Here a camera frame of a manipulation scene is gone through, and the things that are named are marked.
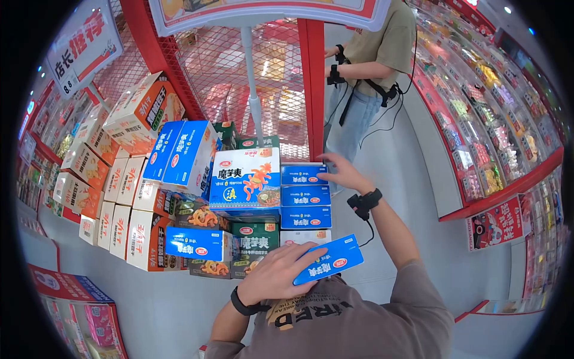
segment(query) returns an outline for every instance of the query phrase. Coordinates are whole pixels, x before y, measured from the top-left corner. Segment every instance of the sign board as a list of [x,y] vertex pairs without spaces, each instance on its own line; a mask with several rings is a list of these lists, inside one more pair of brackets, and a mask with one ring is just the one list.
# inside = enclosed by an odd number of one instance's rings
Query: sign board
[[[203,25],[252,26],[286,17],[337,22],[378,31],[391,0],[150,0],[159,36]],[[240,24],[230,25],[230,18]]]
[[108,0],[84,0],[49,47],[46,61],[62,96],[69,99],[122,51]]

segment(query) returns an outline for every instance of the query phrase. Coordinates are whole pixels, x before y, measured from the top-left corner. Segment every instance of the man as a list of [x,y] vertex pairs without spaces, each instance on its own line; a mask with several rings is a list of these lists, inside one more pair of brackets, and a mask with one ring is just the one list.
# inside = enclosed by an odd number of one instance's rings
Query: man
[[[333,86],[329,106],[325,112],[327,135],[325,152],[335,152],[353,162],[359,142],[364,137],[373,117],[383,101],[365,79],[372,80],[389,92],[399,72],[409,74],[411,50],[415,41],[416,24],[411,9],[401,0],[391,0],[383,27],[377,32],[355,29],[351,40],[343,44],[346,58],[351,64],[337,66],[339,76],[347,83]],[[325,58],[339,53],[338,47],[325,49]],[[331,75],[331,66],[325,67],[325,77]],[[343,110],[350,100],[346,115]],[[340,190],[331,184],[331,192]]]
[[[335,153],[321,157],[339,169],[337,174],[319,175],[322,179],[361,195],[376,190],[346,159]],[[205,358],[447,357],[453,317],[426,274],[413,236],[384,199],[371,214],[398,271],[390,303],[362,300],[338,275],[293,285],[327,250],[305,254],[316,246],[312,242],[282,246],[241,281],[236,289],[239,303],[227,303],[218,314]],[[268,310],[257,314],[251,345],[244,346],[249,316],[239,310],[261,302]]]

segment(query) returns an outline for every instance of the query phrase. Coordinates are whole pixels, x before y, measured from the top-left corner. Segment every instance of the orange and white snack box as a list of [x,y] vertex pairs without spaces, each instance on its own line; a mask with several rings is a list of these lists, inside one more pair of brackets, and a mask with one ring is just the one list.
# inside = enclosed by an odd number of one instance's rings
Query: orange and white snack box
[[85,143],[77,142],[64,156],[61,170],[73,172],[90,187],[101,191],[110,168]]
[[122,185],[123,172],[126,169],[128,159],[116,159],[114,165],[108,172],[106,184],[104,185],[104,200],[116,202],[119,188]]
[[129,230],[131,207],[116,204],[111,224],[110,253],[126,259],[127,232]]
[[[107,99],[106,104],[111,106],[111,100]],[[98,103],[90,111],[84,123],[80,125],[74,142],[85,142],[96,155],[111,166],[119,151],[119,145],[102,128],[107,117],[108,111],[101,103]]]
[[52,198],[75,213],[96,219],[102,208],[104,193],[88,186],[69,172],[60,172]]
[[145,155],[152,151],[164,123],[186,116],[166,74],[157,72],[120,96],[103,128],[132,156]]
[[119,185],[119,193],[116,203],[131,206],[134,203],[134,195],[138,185],[139,175],[144,166],[144,157],[128,159],[123,178]]
[[157,213],[131,212],[126,261],[144,271],[182,271],[182,257],[165,254],[165,228],[173,221]]
[[98,247],[110,250],[111,231],[113,229],[115,203],[102,203],[102,212],[100,214],[100,225],[98,227]]

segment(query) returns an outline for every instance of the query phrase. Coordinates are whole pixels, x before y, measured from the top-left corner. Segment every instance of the white pole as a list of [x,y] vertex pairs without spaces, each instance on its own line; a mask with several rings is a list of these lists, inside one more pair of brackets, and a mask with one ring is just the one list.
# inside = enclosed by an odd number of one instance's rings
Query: white pole
[[245,50],[245,64],[247,67],[247,80],[249,81],[249,107],[257,132],[257,147],[263,147],[263,129],[261,128],[261,101],[255,90],[255,74],[253,73],[253,53],[251,51],[251,27],[241,27],[241,43]]

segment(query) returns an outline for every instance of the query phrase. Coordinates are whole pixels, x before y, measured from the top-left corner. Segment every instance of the cartoon character illustration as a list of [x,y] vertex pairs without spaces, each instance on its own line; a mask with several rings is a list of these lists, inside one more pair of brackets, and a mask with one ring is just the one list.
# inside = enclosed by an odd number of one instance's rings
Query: cartoon character illustration
[[263,189],[263,185],[267,184],[267,179],[270,179],[271,176],[268,173],[271,173],[271,164],[269,162],[260,165],[260,169],[252,169],[253,175],[249,175],[249,181],[243,181],[245,187],[243,190],[247,193],[247,200],[251,199],[251,195],[253,191],[258,188],[260,191]]

